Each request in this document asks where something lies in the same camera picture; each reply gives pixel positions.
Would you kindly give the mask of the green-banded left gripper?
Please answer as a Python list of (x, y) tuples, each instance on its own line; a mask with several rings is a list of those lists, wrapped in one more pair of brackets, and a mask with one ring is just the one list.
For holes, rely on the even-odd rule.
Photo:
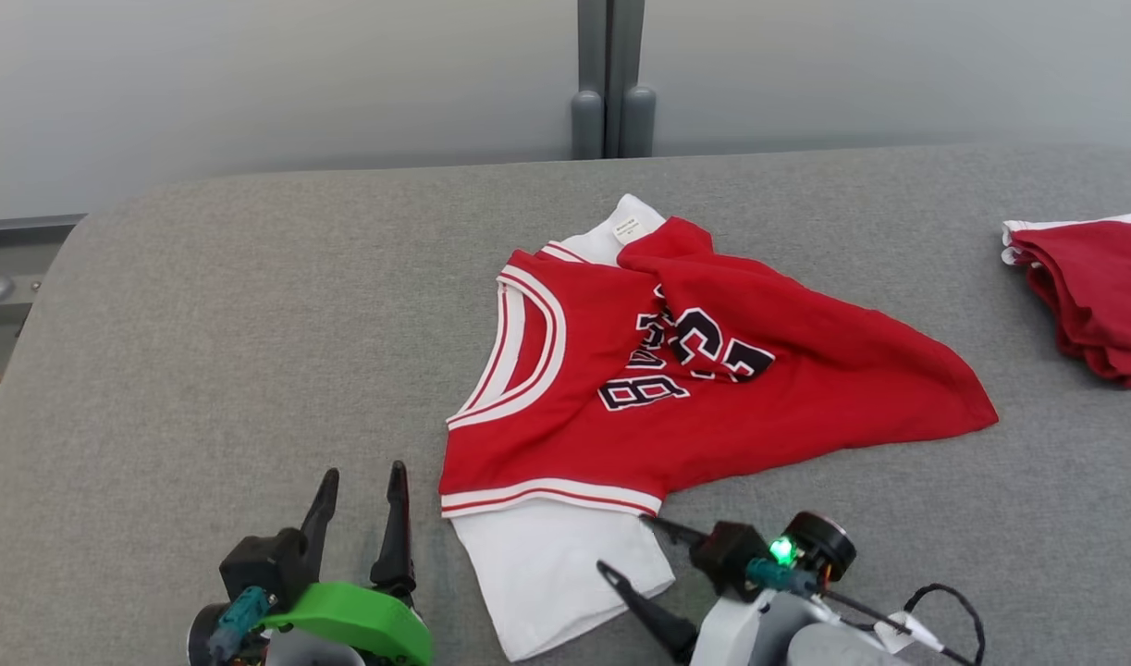
[[(302, 520), (300, 561), (316, 583), (326, 531), (336, 513), (340, 472), (331, 467)], [(209, 604), (188, 632), (190, 665), (430, 665), (433, 635), (409, 604), (416, 590), (412, 511), (405, 462), (392, 461), (382, 548), (371, 566), (375, 590), (344, 582), (307, 587), (291, 607), (261, 586)]]

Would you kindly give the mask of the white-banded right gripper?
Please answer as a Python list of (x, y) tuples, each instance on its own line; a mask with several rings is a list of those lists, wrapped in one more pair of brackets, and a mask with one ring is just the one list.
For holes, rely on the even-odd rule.
[(713, 531), (658, 517), (641, 522), (689, 551), (689, 561), (713, 583), (718, 599), (702, 620), (672, 614), (638, 593), (606, 561), (597, 571), (621, 603), (677, 665), (789, 665), (791, 641), (811, 625), (841, 628), (822, 594), (856, 557), (840, 524), (798, 512), (779, 536), (766, 539), (752, 525), (719, 520)]

